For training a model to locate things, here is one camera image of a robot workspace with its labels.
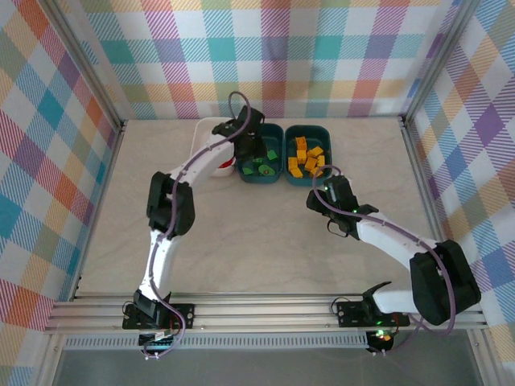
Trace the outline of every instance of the red object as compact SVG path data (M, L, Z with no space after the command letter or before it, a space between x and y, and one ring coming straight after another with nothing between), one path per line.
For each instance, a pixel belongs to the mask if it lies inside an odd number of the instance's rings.
M232 157L231 159L229 159L227 162L224 162L222 163L218 169L225 169L226 167L229 167L233 164L233 161L234 161L234 157Z

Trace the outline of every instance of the plaid wallpaper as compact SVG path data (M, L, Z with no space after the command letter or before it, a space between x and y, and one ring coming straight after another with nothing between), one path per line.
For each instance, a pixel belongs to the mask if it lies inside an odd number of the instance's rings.
M36 0L0 0L0 385L29 382L115 131Z
M446 233L515 379L515 1L483 0L416 120Z
M234 89L268 117L397 114L459 0L59 3L121 116L166 119L227 116Z

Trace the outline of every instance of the teal bin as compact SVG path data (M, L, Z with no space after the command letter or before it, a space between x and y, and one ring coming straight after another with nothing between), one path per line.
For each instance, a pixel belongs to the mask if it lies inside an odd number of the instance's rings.
M269 153L270 151L273 152L270 153L273 159L264 157L261 160L251 159L245 162L238 161L236 168L240 178L246 183L275 183L281 177L282 165L284 164L284 131L282 131L281 126L275 125L274 123L264 123L261 125L260 130L261 136L265 141L266 149ZM265 166L264 170L273 170L274 173L272 175L262 174L260 167L263 170L263 166ZM245 174L244 170L247 173L251 170L252 174Z
M286 174L286 179L289 183L297 187L310 187L312 185L312 177L308 172L302 170L301 168L303 177L301 179L296 179L288 171L288 157L297 156L297 144L295 142L295 137L306 137L308 149L313 149L314 147L320 146L323 149L323 155L325 155L326 165L331 165L331 136L324 127L315 125L291 126L284 134L284 160L282 166ZM331 175L331 170L325 169L323 171L323 176L316 179L316 185L321 185L329 175Z

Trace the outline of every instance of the white container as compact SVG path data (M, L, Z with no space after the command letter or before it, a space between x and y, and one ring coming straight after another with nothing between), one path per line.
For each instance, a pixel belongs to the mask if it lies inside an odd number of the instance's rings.
M212 129L223 122L230 120L231 118L223 117L210 117L204 118L196 124L195 133L193 134L192 149L190 150L190 157L201 147L204 147L206 142L211 135ZM234 165L236 160L233 158L233 162L230 166L216 169L211 176L212 177L227 177L234 172Z

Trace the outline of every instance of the plaid wall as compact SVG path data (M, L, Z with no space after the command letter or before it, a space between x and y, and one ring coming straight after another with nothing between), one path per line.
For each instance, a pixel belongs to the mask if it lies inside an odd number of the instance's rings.
M234 89L268 117L397 114L459 0L60 4L120 114L166 119L227 116Z
M515 1L483 0L416 120L449 237L515 378Z
M27 384L115 131L36 0L0 0L0 385Z

